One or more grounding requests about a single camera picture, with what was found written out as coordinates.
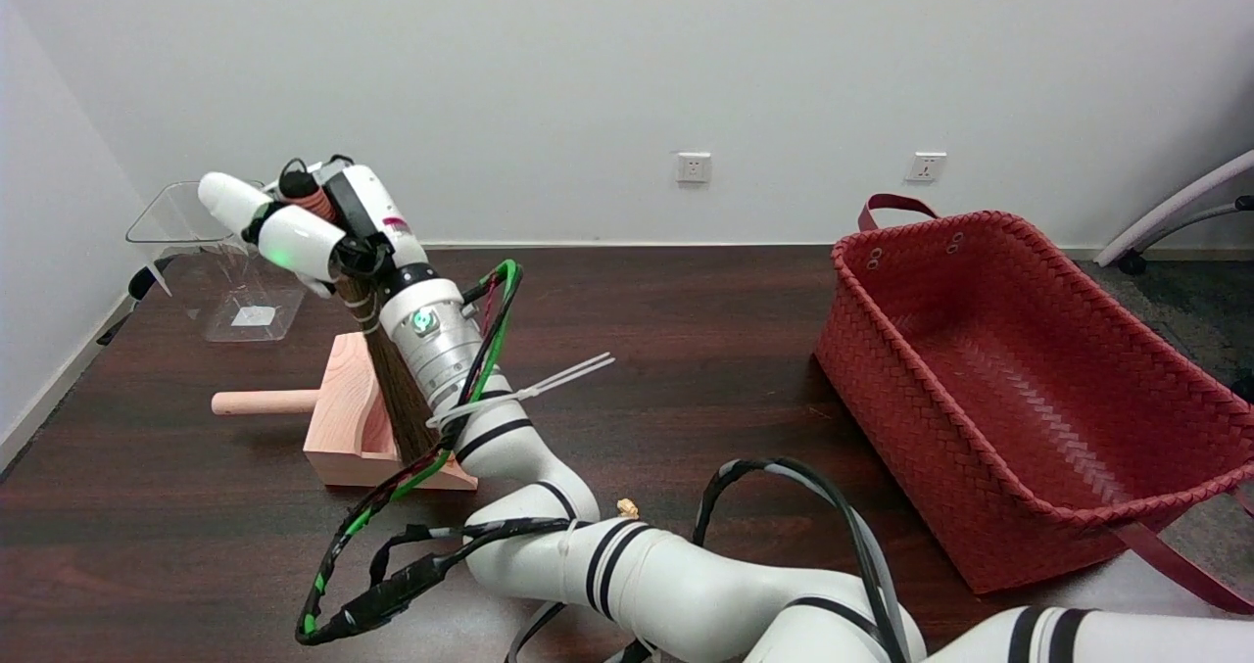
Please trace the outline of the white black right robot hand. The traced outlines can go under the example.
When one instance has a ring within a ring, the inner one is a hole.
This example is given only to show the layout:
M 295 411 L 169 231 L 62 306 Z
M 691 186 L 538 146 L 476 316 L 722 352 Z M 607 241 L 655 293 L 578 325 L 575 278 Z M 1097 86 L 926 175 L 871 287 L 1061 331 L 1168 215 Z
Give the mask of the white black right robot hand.
M 266 185 L 207 172 L 197 196 L 224 229 L 305 282 L 330 288 L 346 276 L 381 282 L 393 296 L 428 263 L 381 178 L 349 155 L 293 158 Z

